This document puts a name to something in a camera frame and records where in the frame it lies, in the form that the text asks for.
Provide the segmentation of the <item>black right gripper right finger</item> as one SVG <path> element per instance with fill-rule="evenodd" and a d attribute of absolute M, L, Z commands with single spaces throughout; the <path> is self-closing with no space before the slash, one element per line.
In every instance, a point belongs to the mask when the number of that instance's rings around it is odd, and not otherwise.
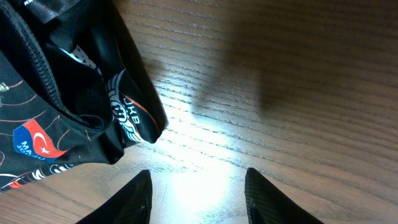
<path fill-rule="evenodd" d="M 249 224 L 322 224 L 252 167 L 246 172 L 244 193 Z"/>

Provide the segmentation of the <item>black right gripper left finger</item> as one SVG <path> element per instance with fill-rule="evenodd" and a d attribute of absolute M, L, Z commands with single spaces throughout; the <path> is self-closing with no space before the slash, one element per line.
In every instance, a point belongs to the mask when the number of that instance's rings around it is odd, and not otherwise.
<path fill-rule="evenodd" d="M 149 224 L 152 179 L 142 170 L 102 206 L 76 224 Z"/>

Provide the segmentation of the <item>black jersey with orange lines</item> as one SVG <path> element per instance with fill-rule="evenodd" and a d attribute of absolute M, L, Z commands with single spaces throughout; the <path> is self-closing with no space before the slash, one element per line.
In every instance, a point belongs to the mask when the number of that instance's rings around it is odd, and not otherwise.
<path fill-rule="evenodd" d="M 1 191 L 114 164 L 166 125 L 115 1 L 1 1 Z"/>

